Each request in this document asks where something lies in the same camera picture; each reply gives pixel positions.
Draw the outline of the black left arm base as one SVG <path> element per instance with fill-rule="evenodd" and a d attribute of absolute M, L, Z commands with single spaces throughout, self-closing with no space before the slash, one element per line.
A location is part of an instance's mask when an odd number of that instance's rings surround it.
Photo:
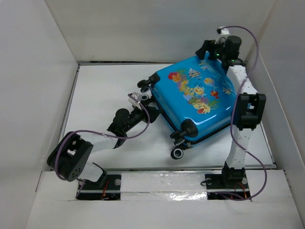
<path fill-rule="evenodd" d="M 86 180 L 79 181 L 76 192 L 77 200 L 120 200 L 121 199 L 121 174 L 110 174 L 103 178 L 102 184 Z"/>

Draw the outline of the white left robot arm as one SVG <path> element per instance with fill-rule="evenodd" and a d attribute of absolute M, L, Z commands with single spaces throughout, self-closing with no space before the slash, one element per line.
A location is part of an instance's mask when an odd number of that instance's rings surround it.
<path fill-rule="evenodd" d="M 89 181 L 95 189 L 101 189 L 106 185 L 106 171 L 95 163 L 87 162 L 90 154 L 119 148 L 127 139 L 138 137 L 143 132 L 130 137 L 127 132 L 142 121 L 153 123 L 160 113 L 157 108 L 147 105 L 141 109 L 135 107 L 132 112 L 122 108 L 116 112 L 106 133 L 88 130 L 68 132 L 49 155 L 47 165 L 62 180 Z"/>

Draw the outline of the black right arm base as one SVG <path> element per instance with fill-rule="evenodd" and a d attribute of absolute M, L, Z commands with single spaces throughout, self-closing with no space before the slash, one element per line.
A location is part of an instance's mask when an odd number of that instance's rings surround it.
<path fill-rule="evenodd" d="M 239 200 L 251 197 L 246 175 L 241 181 L 225 183 L 221 174 L 205 174 L 200 185 L 206 188 L 208 200 Z"/>

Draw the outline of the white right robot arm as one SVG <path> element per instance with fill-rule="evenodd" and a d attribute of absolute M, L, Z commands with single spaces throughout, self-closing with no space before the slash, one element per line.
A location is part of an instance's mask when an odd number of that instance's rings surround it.
<path fill-rule="evenodd" d="M 232 187 L 243 180 L 250 137 L 262 120 L 266 103 L 265 94 L 254 88 L 244 62 L 238 57 L 241 43 L 238 36 L 223 36 L 217 40 L 205 40 L 195 53 L 200 60 L 205 57 L 210 61 L 219 60 L 236 91 L 230 123 L 232 144 L 220 175 L 224 187 Z"/>

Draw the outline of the blue hard-shell suitcase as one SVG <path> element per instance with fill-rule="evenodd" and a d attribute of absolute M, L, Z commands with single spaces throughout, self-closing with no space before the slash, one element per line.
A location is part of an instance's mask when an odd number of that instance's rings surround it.
<path fill-rule="evenodd" d="M 230 125 L 236 93 L 219 60 L 193 56 L 156 71 L 137 86 L 142 93 L 151 92 L 173 130 L 173 159 Z"/>

